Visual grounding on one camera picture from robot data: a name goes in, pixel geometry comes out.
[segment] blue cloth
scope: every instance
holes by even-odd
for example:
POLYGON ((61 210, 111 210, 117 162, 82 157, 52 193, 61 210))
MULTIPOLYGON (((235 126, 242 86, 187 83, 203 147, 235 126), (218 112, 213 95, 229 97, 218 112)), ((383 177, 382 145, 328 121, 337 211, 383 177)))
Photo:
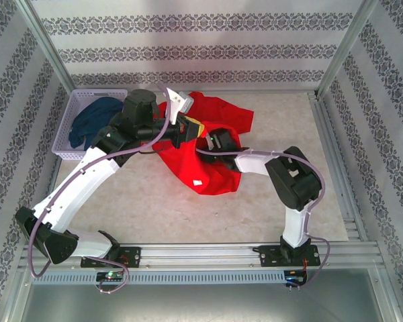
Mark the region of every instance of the blue cloth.
POLYGON ((87 151, 99 130, 107 126, 123 106, 119 99, 113 97, 101 97, 88 105, 73 120, 69 134, 71 147, 77 148, 85 139, 84 151, 87 151))

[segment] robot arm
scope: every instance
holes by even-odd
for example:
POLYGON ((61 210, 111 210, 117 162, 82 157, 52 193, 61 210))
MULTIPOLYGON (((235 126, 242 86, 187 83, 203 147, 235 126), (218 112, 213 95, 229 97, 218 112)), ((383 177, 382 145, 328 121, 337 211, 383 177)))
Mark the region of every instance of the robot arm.
MULTIPOLYGON (((53 264, 64 262, 71 256, 118 260, 120 245, 106 232, 90 233, 68 229, 68 227, 79 208, 95 189, 123 166, 131 155, 102 160, 87 171, 84 171, 82 167, 104 155, 135 148, 143 142, 151 141, 158 135, 165 122, 170 123, 162 140, 170 140, 176 148, 179 148, 182 142, 198 138, 203 131, 203 125, 176 112, 187 111, 192 104, 191 98, 178 95, 172 90, 169 90, 169 94, 172 105, 171 118, 158 119, 155 117, 158 113, 155 94, 141 89, 132 91, 124 102, 123 111, 108 126, 100 130, 84 158, 64 182, 33 209, 22 207, 16 213, 15 218, 21 230, 29 238, 34 224, 49 200, 62 185, 67 184, 67 180, 75 172, 81 172, 82 175, 76 177, 67 186, 51 209, 46 209, 48 214, 43 218, 36 233, 34 246, 50 258, 53 264)), ((214 150, 238 151, 226 132, 222 132, 220 136, 218 133, 212 133, 212 137, 215 141, 214 150)), ((285 153, 305 158, 295 147, 291 147, 285 153)), ((206 159, 206 156, 200 156, 205 158, 206 162, 220 161, 239 172, 254 172, 270 176, 279 198, 286 206, 285 230, 281 239, 283 255, 292 257, 293 252, 310 243, 304 233, 304 214, 309 202, 318 197, 320 183, 307 166, 292 162, 288 158, 256 154, 214 158, 213 161, 206 159), (292 176, 290 171, 296 170, 298 174, 292 176)))

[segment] patterned wallpaper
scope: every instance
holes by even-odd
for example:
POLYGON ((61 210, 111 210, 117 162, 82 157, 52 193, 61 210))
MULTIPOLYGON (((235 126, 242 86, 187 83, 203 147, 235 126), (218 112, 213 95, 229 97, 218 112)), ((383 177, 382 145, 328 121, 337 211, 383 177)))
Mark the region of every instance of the patterned wallpaper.
POLYGON ((380 1, 324 98, 403 312, 403 1, 380 1))
POLYGON ((78 87, 239 90, 315 89, 361 0, 32 4, 78 87))
POLYGON ((44 198, 68 95, 11 0, 0 0, 0 314, 25 242, 13 220, 44 198))

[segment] white floor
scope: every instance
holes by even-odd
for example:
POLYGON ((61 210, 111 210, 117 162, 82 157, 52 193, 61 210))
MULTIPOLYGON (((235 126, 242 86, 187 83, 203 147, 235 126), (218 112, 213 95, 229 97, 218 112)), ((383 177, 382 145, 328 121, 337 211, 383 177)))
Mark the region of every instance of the white floor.
MULTIPOLYGON (((255 111, 251 133, 240 136, 243 146, 264 151, 297 146, 320 169, 327 188, 311 216, 310 233, 348 240, 306 94, 220 97, 255 111)), ((57 184, 76 164, 62 162, 57 184)), ((284 218, 285 208, 266 176, 244 174, 236 193, 200 196, 159 156, 138 154, 96 190, 71 227, 105 230, 123 243, 278 242, 284 218)))

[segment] white plastic basket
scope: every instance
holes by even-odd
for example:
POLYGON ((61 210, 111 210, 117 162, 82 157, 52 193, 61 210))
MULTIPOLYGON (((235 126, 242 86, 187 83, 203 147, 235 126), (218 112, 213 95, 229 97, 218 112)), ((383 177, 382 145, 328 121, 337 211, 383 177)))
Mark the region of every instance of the white plastic basket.
POLYGON ((81 160, 85 155, 84 144, 73 149, 69 142, 69 134, 75 117, 100 97, 115 97, 124 102, 127 93, 125 89, 75 89, 70 95, 62 116, 60 127, 52 145, 52 153, 60 156, 63 160, 81 160))

